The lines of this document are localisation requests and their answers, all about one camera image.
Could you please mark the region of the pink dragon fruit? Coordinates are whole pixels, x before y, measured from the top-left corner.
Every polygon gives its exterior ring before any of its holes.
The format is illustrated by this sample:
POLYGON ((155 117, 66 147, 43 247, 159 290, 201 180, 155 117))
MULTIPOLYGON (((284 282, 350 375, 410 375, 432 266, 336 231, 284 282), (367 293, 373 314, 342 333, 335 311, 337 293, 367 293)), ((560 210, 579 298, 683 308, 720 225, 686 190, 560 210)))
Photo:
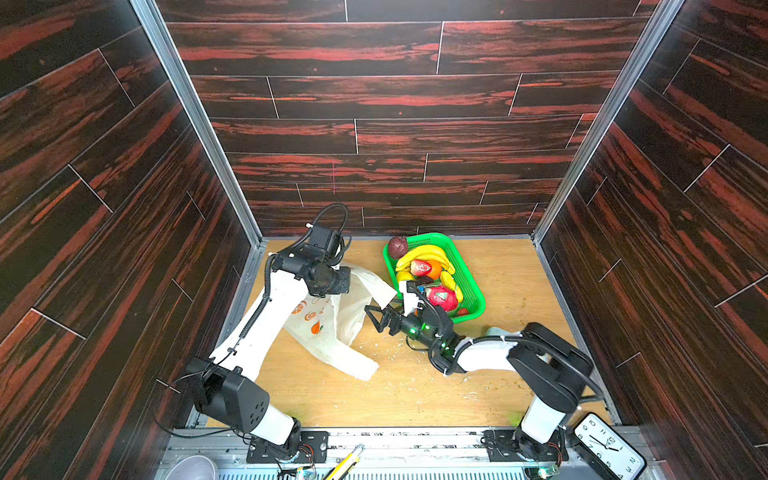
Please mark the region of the pink dragon fruit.
POLYGON ((452 312, 459 308, 459 300, 456 293, 447 287, 427 287, 425 294, 431 305, 441 307, 446 312, 452 312))

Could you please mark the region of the white plastic bag orange print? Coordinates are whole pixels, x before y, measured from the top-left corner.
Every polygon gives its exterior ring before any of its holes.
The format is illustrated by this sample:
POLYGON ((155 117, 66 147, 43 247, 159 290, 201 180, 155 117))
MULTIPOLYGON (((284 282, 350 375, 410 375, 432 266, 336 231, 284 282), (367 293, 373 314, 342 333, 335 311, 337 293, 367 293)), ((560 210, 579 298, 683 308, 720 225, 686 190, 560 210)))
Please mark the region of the white plastic bag orange print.
POLYGON ((324 298, 308 295, 296 305, 283 329, 318 360, 361 381, 379 365, 351 347, 363 327, 365 307, 386 306, 396 290, 374 272, 352 265, 350 290, 324 298))

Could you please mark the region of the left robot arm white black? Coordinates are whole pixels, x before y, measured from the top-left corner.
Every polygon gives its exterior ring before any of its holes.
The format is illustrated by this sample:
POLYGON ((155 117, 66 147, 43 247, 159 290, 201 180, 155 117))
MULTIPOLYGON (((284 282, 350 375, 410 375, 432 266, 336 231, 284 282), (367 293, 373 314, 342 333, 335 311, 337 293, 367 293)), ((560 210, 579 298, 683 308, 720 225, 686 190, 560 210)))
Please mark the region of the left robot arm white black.
POLYGON ((208 357, 190 360, 182 375, 198 412, 256 437, 283 457, 298 451, 301 422, 272 406, 256 380, 278 333, 309 295, 304 279, 267 266, 258 303, 208 357))

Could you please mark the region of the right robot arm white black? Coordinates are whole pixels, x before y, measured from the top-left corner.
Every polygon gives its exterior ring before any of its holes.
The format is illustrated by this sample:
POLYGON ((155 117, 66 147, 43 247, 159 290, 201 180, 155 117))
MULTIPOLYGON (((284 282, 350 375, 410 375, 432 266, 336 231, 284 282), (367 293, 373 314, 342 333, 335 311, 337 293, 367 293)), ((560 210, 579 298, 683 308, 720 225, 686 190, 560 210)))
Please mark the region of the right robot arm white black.
POLYGON ((581 404, 604 398, 589 356, 540 323, 517 333, 490 329, 472 338, 457 334, 439 307, 409 315, 391 306, 367 306, 365 312, 378 332, 422 344, 430 364, 445 376, 479 370, 518 374, 534 394, 515 431, 517 447, 527 457, 554 447, 581 404))

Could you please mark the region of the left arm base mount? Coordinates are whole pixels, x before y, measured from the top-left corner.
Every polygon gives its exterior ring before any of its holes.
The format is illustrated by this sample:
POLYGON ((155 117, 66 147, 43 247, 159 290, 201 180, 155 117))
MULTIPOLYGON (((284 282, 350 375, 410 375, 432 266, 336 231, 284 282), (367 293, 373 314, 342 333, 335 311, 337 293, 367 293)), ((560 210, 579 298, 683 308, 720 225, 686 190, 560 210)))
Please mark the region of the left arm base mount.
POLYGON ((329 440, 328 431, 304 429, 292 433, 283 445, 253 437, 249 443, 246 463, 322 464, 327 459, 329 440))

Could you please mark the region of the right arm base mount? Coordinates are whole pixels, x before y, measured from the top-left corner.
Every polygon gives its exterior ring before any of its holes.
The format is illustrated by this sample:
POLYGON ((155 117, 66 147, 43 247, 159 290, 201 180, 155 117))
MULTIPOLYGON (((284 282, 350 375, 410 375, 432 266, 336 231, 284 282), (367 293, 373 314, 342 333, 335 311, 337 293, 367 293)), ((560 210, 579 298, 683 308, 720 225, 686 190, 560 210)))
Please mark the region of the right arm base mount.
POLYGON ((545 443, 536 442, 521 428, 490 429, 482 433, 480 443, 491 462, 550 462, 561 465, 568 459, 562 429, 557 429, 545 443))

